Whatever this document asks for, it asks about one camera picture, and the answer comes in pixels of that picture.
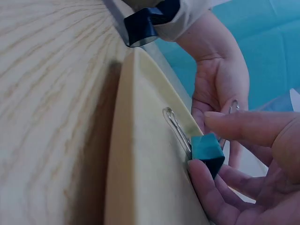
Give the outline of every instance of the metal clip handle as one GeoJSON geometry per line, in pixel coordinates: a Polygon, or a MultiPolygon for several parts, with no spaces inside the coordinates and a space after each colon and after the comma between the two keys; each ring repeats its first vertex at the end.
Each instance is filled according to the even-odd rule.
{"type": "Polygon", "coordinates": [[[170,127],[175,132],[187,156],[191,158],[192,157],[191,142],[187,138],[186,134],[183,132],[182,128],[180,127],[179,122],[177,121],[173,110],[170,107],[164,108],[163,114],[164,114],[164,118],[166,119],[170,127]]]}

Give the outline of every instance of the light wood grain surface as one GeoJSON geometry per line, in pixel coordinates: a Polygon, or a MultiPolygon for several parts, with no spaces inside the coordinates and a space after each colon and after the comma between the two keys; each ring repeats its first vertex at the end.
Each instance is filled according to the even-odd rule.
{"type": "Polygon", "coordinates": [[[0,224],[101,224],[120,62],[100,0],[0,1],[0,224]]]}

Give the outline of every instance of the binder clip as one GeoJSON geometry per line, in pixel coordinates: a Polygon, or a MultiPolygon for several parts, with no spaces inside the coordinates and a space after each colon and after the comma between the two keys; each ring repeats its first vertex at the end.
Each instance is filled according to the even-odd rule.
{"type": "Polygon", "coordinates": [[[143,8],[124,19],[131,48],[140,47],[158,38],[154,26],[173,20],[180,9],[179,0],[164,0],[155,7],[143,8]]]}
{"type": "MultiPolygon", "coordinates": [[[[230,106],[229,113],[239,110],[239,108],[238,101],[234,100],[230,106]]],[[[225,160],[223,148],[226,140],[221,138],[217,139],[214,134],[192,136],[189,139],[179,125],[179,122],[171,108],[167,107],[163,109],[163,115],[172,130],[175,132],[188,159],[199,159],[204,162],[214,179],[225,160]]]]}

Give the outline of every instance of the wrist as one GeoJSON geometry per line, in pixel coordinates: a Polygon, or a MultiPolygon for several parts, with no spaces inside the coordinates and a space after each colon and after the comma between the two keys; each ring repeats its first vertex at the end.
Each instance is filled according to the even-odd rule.
{"type": "Polygon", "coordinates": [[[210,11],[196,20],[176,42],[196,62],[242,56],[231,32],[210,11]]]}

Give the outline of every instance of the sleeve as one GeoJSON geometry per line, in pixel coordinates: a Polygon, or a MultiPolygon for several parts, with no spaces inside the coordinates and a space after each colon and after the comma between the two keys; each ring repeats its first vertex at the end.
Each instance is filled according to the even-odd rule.
{"type": "MultiPolygon", "coordinates": [[[[123,0],[134,11],[145,7],[155,7],[161,0],[123,0]]],[[[180,9],[172,21],[156,25],[160,38],[175,41],[183,34],[204,12],[210,8],[210,0],[180,0],[180,9]]]]}

